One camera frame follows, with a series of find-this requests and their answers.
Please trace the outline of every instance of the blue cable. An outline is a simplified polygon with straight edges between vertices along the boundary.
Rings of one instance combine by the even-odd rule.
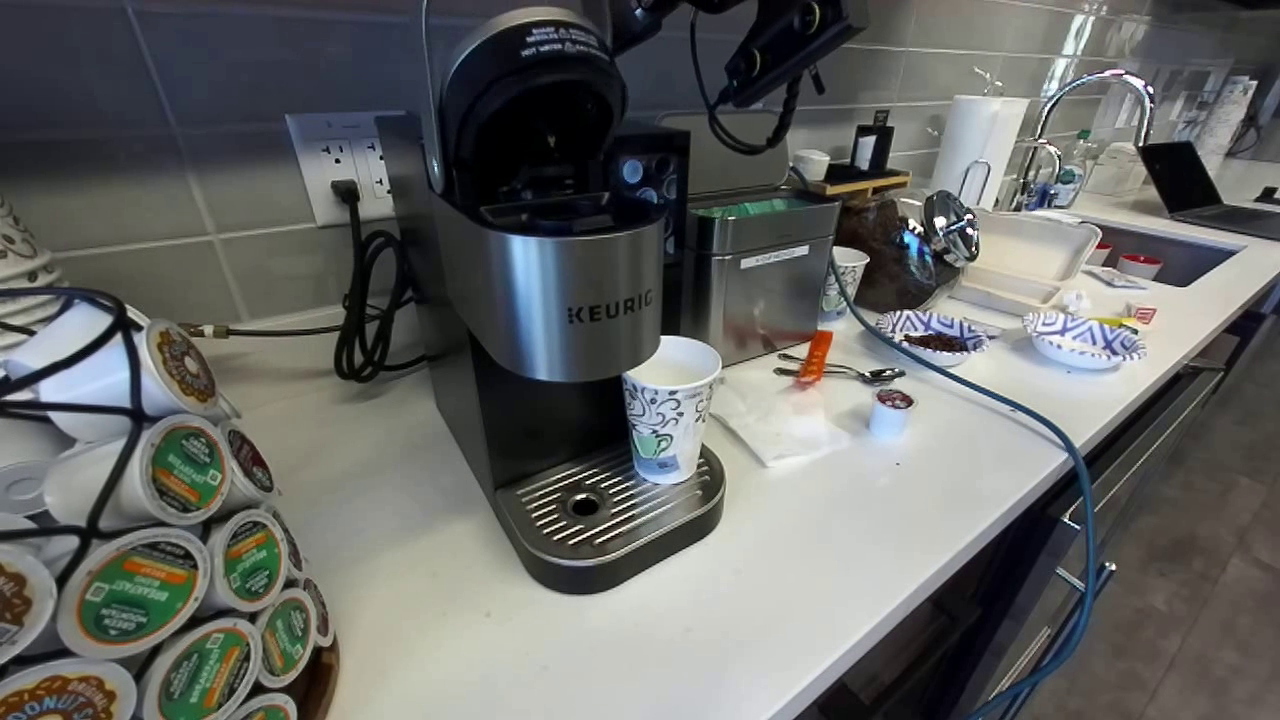
[[[1066,455],[1070,456],[1071,462],[1075,464],[1075,477],[1080,484],[1080,501],[1082,501],[1080,505],[1084,506],[1084,542],[1085,542],[1084,546],[1085,574],[1084,574],[1084,592],[1083,592],[1084,597],[1080,600],[1080,612],[1076,616],[1078,619],[1075,624],[1071,626],[1071,635],[1068,638],[1065,643],[1062,643],[1057,653],[1050,657],[1038,670],[1027,675],[1021,680],[1009,685],[1007,688],[1004,689],[1004,692],[997,693],[995,697],[992,697],[991,700],[980,705],[977,710],[965,716],[965,720],[982,720],[984,716],[993,712],[1004,703],[1014,700],[1014,697],[1016,697],[1023,691],[1033,689],[1046,678],[1057,671],[1057,669],[1061,667],[1062,664],[1071,657],[1071,653],[1074,653],[1075,650],[1080,646],[1080,641],[1084,639],[1084,629],[1089,624],[1089,616],[1093,614],[1093,600],[1097,596],[1097,573],[1094,571],[1094,568],[1097,566],[1098,561],[1096,557],[1097,544],[1094,543],[1094,533],[1093,533],[1093,478],[1089,477],[1089,469],[1084,464],[1084,456],[1080,455],[1080,448],[1075,447],[1075,443],[1071,442],[1071,438],[1068,437],[1068,434],[1062,430],[1062,428],[1059,428],[1057,425],[1053,424],[1052,420],[1032,410],[1030,407],[1023,405],[1021,402],[1018,402],[1016,400],[1005,397],[998,392],[984,388],[978,383],[966,380],[965,378],[961,378],[960,375],[945,368],[934,365],[933,363],[908,350],[902,343],[895,342],[892,338],[879,332],[879,329],[876,328],[876,325],[867,322],[867,318],[864,318],[863,314],[858,311],[858,307],[854,305],[854,300],[849,296],[849,288],[845,287],[844,278],[841,278],[840,273],[836,270],[835,259],[829,261],[829,266],[831,266],[831,274],[833,278],[836,278],[836,284],[840,287],[840,296],[845,300],[845,304],[849,305],[849,313],[854,316],[855,320],[858,320],[859,324],[867,328],[867,331],[872,333],[872,336],[874,336],[876,340],[883,342],[884,345],[892,347],[893,350],[901,352],[902,355],[906,355],[911,360],[915,360],[920,365],[924,365],[927,369],[933,370],[934,373],[942,375],[943,378],[947,378],[954,383],[966,387],[977,392],[978,395],[989,397],[991,400],[995,400],[1001,405],[1005,405],[1007,407],[1011,407],[1012,410],[1016,410],[1018,413],[1021,413],[1023,415],[1027,415],[1028,418],[1036,420],[1041,425],[1044,425],[1044,429],[1052,433],[1053,437],[1056,437],[1059,442],[1062,443],[1062,448],[1066,450]]]

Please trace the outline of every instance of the tile floor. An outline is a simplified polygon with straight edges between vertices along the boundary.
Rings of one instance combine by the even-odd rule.
[[[1148,488],[1024,720],[1280,717],[1280,333],[1263,342]]]

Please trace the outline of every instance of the coffee maker drip tray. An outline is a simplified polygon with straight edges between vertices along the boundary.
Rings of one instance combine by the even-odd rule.
[[[707,446],[698,471],[677,484],[637,475],[630,447],[618,445],[495,492],[529,573],[575,594],[609,589],[707,537],[723,501],[724,470]]]

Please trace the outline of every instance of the keurig logo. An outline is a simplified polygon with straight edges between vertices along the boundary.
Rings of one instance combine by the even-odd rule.
[[[571,305],[567,307],[568,324],[582,325],[586,323],[616,320],[622,315],[639,313],[650,305],[653,305],[652,290],[646,290],[640,295],[614,300],[613,302],[602,302],[598,305]]]

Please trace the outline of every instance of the laptop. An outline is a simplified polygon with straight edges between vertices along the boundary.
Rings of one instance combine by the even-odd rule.
[[[1175,220],[1280,240],[1280,213],[1222,202],[1190,142],[1151,142],[1138,152],[1161,202]]]

